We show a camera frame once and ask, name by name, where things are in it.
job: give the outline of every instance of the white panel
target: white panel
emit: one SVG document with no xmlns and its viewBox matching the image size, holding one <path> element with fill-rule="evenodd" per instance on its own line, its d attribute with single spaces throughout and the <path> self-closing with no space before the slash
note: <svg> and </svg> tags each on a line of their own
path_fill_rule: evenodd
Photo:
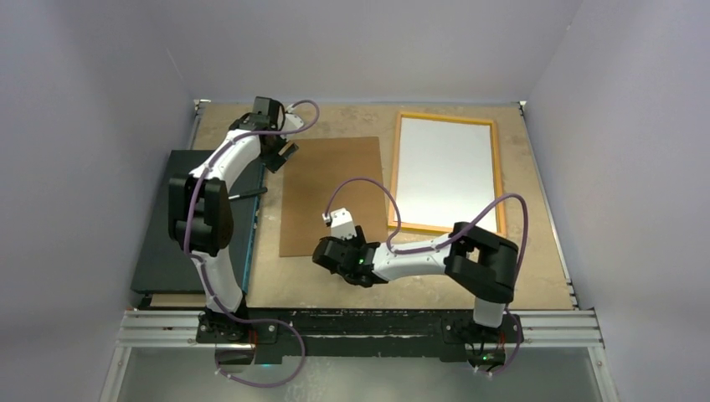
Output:
<svg viewBox="0 0 710 402">
<path fill-rule="evenodd" d="M 581 0 L 149 0 L 194 97 L 527 99 Z"/>
<path fill-rule="evenodd" d="M 496 197 L 491 147 L 487 125 L 403 118 L 396 188 L 402 221 L 451 227 L 475 218 Z M 497 232 L 495 209 L 479 226 Z"/>
</svg>

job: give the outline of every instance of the wooden board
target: wooden board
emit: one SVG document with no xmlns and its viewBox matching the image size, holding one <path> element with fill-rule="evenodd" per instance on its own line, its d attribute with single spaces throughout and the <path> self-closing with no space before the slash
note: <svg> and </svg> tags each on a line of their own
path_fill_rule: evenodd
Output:
<svg viewBox="0 0 710 402">
<path fill-rule="evenodd" d="M 214 149 L 227 127 L 251 105 L 211 104 L 203 114 L 196 149 Z M 530 233 L 516 284 L 514 309 L 569 310 L 567 281 L 540 190 L 520 111 L 515 106 L 321 105 L 321 120 L 306 138 L 377 137 L 385 186 L 391 177 L 394 128 L 400 111 L 463 116 L 496 122 L 503 187 L 527 200 Z M 298 109 L 304 119 L 313 112 Z M 415 276 L 364 289 L 351 286 L 312 263 L 311 258 L 279 257 L 283 171 L 267 173 L 269 192 L 260 200 L 254 259 L 247 303 L 252 307 L 471 308 L 473 297 L 445 276 Z M 520 244 L 520 205 L 506 201 L 507 238 Z M 432 239 L 432 234 L 402 233 L 394 243 Z"/>
<path fill-rule="evenodd" d="M 397 119 L 390 191 L 403 229 L 448 233 L 502 195 L 494 121 L 413 112 Z M 397 226 L 393 205 L 388 225 Z M 505 237 L 504 205 L 478 226 Z"/>
</svg>

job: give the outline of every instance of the glass panel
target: glass panel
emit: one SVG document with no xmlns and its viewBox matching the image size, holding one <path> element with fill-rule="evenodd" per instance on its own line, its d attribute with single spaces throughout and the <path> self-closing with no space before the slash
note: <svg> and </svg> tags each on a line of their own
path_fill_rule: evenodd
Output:
<svg viewBox="0 0 710 402">
<path fill-rule="evenodd" d="M 288 376 L 283 364 L 229 366 L 240 377 L 271 382 Z M 601 401 L 586 348 L 524 348 L 503 374 L 473 374 L 467 363 L 436 358 L 309 357 L 301 373 L 274 389 L 257 389 L 214 375 L 214 350 L 134 348 L 120 401 Z"/>
</svg>

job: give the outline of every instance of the wooden table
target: wooden table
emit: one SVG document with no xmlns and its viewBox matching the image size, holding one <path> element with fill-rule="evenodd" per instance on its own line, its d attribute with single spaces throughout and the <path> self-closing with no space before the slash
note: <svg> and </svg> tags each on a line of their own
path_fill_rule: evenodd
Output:
<svg viewBox="0 0 710 402">
<path fill-rule="evenodd" d="M 210 104 L 194 149 L 214 149 L 234 119 L 251 105 Z M 494 120 L 501 141 L 503 188 L 520 193 L 529 208 L 527 252 L 516 284 L 515 309 L 570 310 L 567 281 L 540 189 L 524 122 L 515 106 L 322 105 L 321 119 L 301 138 L 379 137 L 384 184 L 392 169 L 394 123 L 398 111 L 419 111 Z M 308 120 L 309 106 L 297 110 Z M 314 265 L 311 257 L 279 257 L 283 171 L 267 173 L 269 192 L 261 199 L 259 227 L 251 267 L 251 307 L 472 308 L 473 296 L 446 276 L 414 276 L 364 289 L 348 285 Z M 508 238 L 520 244 L 522 214 L 517 201 L 506 201 Z M 402 233 L 394 243 L 429 239 Z"/>
</svg>

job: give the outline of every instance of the whiteboard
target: whiteboard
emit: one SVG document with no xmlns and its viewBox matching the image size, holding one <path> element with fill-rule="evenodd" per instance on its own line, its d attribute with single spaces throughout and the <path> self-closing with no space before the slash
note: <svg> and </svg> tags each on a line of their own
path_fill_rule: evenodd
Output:
<svg viewBox="0 0 710 402">
<path fill-rule="evenodd" d="M 403 228 L 449 232 L 502 193 L 492 121 L 407 113 L 399 119 L 392 184 Z M 501 217 L 502 206 L 478 226 L 504 235 Z M 396 224 L 390 208 L 390 225 Z"/>
</svg>

